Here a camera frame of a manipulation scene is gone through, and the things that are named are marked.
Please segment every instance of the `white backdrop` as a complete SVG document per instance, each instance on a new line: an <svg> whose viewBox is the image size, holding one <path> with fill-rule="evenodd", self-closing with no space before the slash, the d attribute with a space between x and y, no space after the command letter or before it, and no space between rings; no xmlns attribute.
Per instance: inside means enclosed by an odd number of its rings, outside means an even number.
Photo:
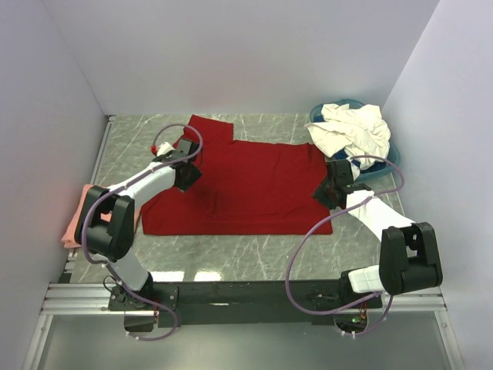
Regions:
<svg viewBox="0 0 493 370"><path fill-rule="evenodd" d="M438 0L44 0L107 114L383 104Z"/></svg>
<svg viewBox="0 0 493 370"><path fill-rule="evenodd" d="M384 115L404 209L437 232L442 291L466 365L491 368L493 2L441 0Z"/></svg>
<svg viewBox="0 0 493 370"><path fill-rule="evenodd" d="M104 116L39 0L0 1L0 368L19 369Z"/></svg>

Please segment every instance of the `pink towel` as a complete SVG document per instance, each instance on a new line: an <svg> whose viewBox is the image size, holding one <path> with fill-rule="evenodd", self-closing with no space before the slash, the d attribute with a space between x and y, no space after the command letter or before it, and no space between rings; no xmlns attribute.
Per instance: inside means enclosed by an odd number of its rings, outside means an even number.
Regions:
<svg viewBox="0 0 493 370"><path fill-rule="evenodd" d="M84 205L84 199L86 198L87 191L93 187L93 185L87 184L82 188L82 196L80 197L79 205L77 206L77 211L72 217L69 226L67 227L67 231L62 237L62 243L65 248L77 248L80 247L75 241L75 228L77 227L77 222L79 222L80 213L82 212L82 206ZM134 218L133 218L133 230L137 229L137 222L139 222L140 217L140 209L136 210ZM111 214L103 214L101 215L103 220L109 221L111 218Z"/></svg>

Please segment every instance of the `white cloth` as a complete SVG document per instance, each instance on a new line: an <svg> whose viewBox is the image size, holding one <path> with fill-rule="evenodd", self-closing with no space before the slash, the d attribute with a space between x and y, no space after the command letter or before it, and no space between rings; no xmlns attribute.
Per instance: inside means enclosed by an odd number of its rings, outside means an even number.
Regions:
<svg viewBox="0 0 493 370"><path fill-rule="evenodd" d="M314 144L326 156L331 157L344 149L348 159L361 154L387 158L391 131L382 119L380 107L368 104L360 109L349 109L349 104L325 104L322 116L325 122L308 123L305 127ZM357 161L361 163L361 170L375 163L371 158L358 158ZM356 179L360 169L355 165L351 169Z"/></svg>

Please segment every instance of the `gray marble surface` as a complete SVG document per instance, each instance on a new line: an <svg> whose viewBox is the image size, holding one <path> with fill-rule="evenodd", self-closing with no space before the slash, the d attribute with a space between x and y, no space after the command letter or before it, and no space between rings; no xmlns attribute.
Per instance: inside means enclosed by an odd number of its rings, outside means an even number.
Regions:
<svg viewBox="0 0 493 370"><path fill-rule="evenodd" d="M230 122L235 138L271 143L306 143L307 114L204 115ZM152 159L149 145L167 123L188 123L190 115L116 116L102 155L96 184L108 186L132 176ZM170 130L160 142L174 142L182 130ZM367 184L373 190L391 189L394 179L387 175ZM382 200L402 213L397 194ZM378 262L379 242L358 220L343 215L333 221L332 235L315 235L305 243L293 267L293 279L339 278L341 271ZM300 235L179 236L156 237L143 234L139 223L133 248L143 266L156 281L280 280L288 257L300 242ZM91 266L79 253L72 283L100 283L107 275Z"/></svg>

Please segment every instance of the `blue laundry basket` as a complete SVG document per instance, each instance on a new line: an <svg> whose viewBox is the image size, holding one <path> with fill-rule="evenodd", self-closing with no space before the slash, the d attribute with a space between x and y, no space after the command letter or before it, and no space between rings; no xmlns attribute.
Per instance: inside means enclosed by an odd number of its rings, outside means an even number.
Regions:
<svg viewBox="0 0 493 370"><path fill-rule="evenodd" d="M342 99L338 100L336 102L333 102L332 104L337 104L338 106L342 106L344 104L349 104L350 109L360 109L364 104L362 102L358 102L357 100L354 99ZM324 107L323 104L319 104L318 106L314 107L311 112L310 112L310 121L311 122L323 122L324 118L322 117L322 108ZM399 149L395 146L395 144L392 142L392 139L389 140L390 144L390 149L388 151L388 156L387 159L390 160L392 163L394 163L396 166L399 166L401 163L401 154L399 153ZM389 166L388 164L385 164L384 168L381 168L379 170L371 170L372 167L365 171L361 171L360 176L356 179L356 182L362 183L364 181L368 181L371 179L377 179L378 177L382 177L385 175L388 175L389 173L392 173L394 168L392 166Z"/></svg>

